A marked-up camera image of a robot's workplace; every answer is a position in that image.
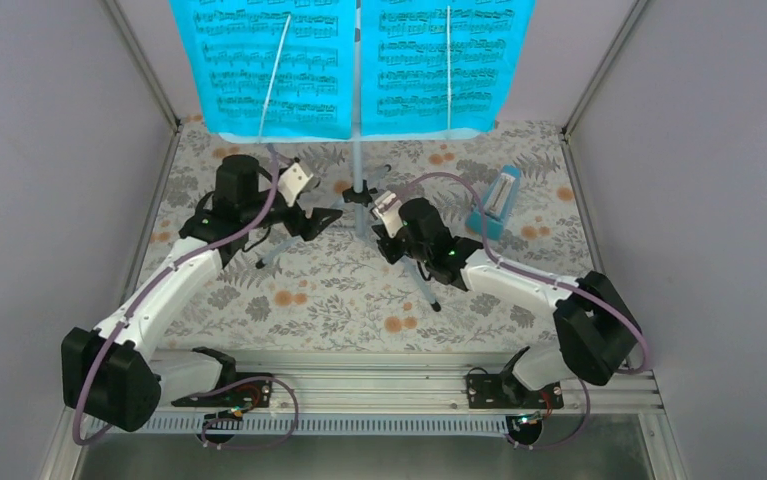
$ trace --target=black mounting bracket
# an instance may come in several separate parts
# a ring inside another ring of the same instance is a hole
[[[250,373],[250,372],[235,372],[235,376],[227,384],[238,382],[250,377],[271,377],[270,373]],[[256,402],[255,408],[268,408],[271,402],[271,389],[273,385],[270,380],[254,380],[250,383],[240,385],[232,390],[228,390],[224,393],[213,395],[211,397],[203,398],[180,398],[171,402],[171,405],[175,407],[204,407],[204,408],[234,408],[243,407],[247,404],[253,404],[254,398],[250,388],[246,388],[248,385],[252,386],[259,392],[259,401]]]
[[[361,192],[355,192],[353,187],[348,188],[342,192],[342,199],[345,201],[346,204],[358,203],[362,205],[363,207],[367,207],[374,202],[374,199],[371,198],[371,196],[376,193],[377,193],[377,189],[372,188],[369,190],[368,182],[363,180]]]
[[[466,375],[465,383],[468,392],[468,408],[473,410],[545,410],[548,405],[545,403],[543,394],[547,396],[553,410],[564,406],[559,382],[547,385],[542,390],[526,391],[523,395],[515,396],[504,387],[501,374],[470,373]]]

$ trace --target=metal frame edge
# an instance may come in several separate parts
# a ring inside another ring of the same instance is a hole
[[[686,480],[686,471],[677,450],[668,417],[639,414],[639,426],[648,452],[648,465],[655,480]]]
[[[157,77],[153,67],[150,66],[150,62],[148,62],[144,50],[139,44],[135,33],[133,33],[133,29],[130,27],[130,22],[127,21],[127,16],[124,14],[124,10],[121,9],[117,0],[99,0],[99,3],[109,15],[112,24],[118,30],[121,40],[130,52],[130,57],[133,59],[133,62],[136,64],[142,78],[147,84],[151,97],[153,97],[154,102],[156,102],[156,105],[162,111],[162,115],[165,117],[168,125],[171,126],[171,128],[177,129],[179,127],[179,117],[177,117],[177,114],[174,112],[174,107],[171,106],[171,101],[168,99],[168,95],[165,94],[165,90],[159,82],[159,77]]]
[[[160,171],[159,178],[154,186],[147,218],[145,218],[145,223],[142,225],[139,243],[136,247],[136,252],[133,255],[133,261],[130,264],[130,270],[127,273],[127,282],[124,284],[124,291],[121,295],[120,302],[118,302],[119,304],[126,302],[133,292],[136,291],[136,287],[138,286],[139,273],[141,273],[142,263],[144,263],[147,248],[150,244],[150,235],[153,232],[153,224],[156,223],[156,217],[159,215],[162,196],[165,194],[165,187],[168,185],[168,176],[171,173],[171,167],[174,165],[174,157],[177,154],[177,147],[180,145],[180,137],[182,136],[182,133],[182,128],[177,129],[177,131],[174,132],[174,136],[171,137],[168,149],[165,152],[165,158],[162,160],[162,170]]]
[[[595,92],[598,91],[604,78],[607,76],[610,69],[612,69],[622,48],[624,48],[631,34],[636,30],[636,26],[639,24],[639,19],[651,3],[653,3],[653,0],[636,0],[630,8],[622,26],[613,38],[612,43],[610,43],[609,48],[607,48],[607,53],[604,54],[604,58],[601,59],[601,63],[598,64],[598,68],[595,69],[595,73],[592,75],[592,78],[589,79],[586,89],[581,94],[580,99],[577,101],[577,105],[575,105],[574,110],[572,110],[571,115],[566,122],[563,131],[567,135],[571,135],[575,128],[577,128],[581,117],[583,117],[583,113],[586,111],[586,107],[589,106],[589,102],[592,101]]]
[[[50,448],[42,464],[40,480],[71,480],[77,471],[83,447],[71,441],[69,435],[74,412],[64,408],[53,434]]]

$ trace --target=red wire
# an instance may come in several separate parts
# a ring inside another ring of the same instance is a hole
[[[251,395],[251,401],[252,401],[251,410],[253,410],[254,407],[259,405],[259,389],[248,383],[236,388],[237,392],[241,392],[242,390],[249,390],[253,392],[253,394]]]
[[[539,390],[539,393],[542,395],[542,399],[545,400],[545,418],[543,420],[547,420],[554,411],[554,407],[551,406],[551,397],[547,393],[542,390]]]

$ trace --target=sheet music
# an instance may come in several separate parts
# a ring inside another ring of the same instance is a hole
[[[451,129],[493,128],[535,0],[377,0],[362,8],[363,136],[447,131],[449,6]]]
[[[256,141],[351,136],[355,0],[170,0],[211,132]]]

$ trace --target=musical notes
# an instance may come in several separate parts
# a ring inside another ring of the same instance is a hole
[[[490,129],[512,84],[534,5],[534,0],[363,5],[363,135]]]
[[[448,88],[448,70],[398,70],[381,72],[377,75],[377,88],[381,90],[421,90],[440,92]],[[451,81],[460,91],[488,88],[498,81],[498,71],[494,68],[455,68],[451,72]]]
[[[170,1],[211,131],[350,137],[353,0]]]
[[[214,10],[192,15],[195,31],[210,37],[240,33],[281,33],[288,12],[251,12]],[[336,15],[292,15],[289,34],[297,38],[334,38],[339,34],[339,17]]]

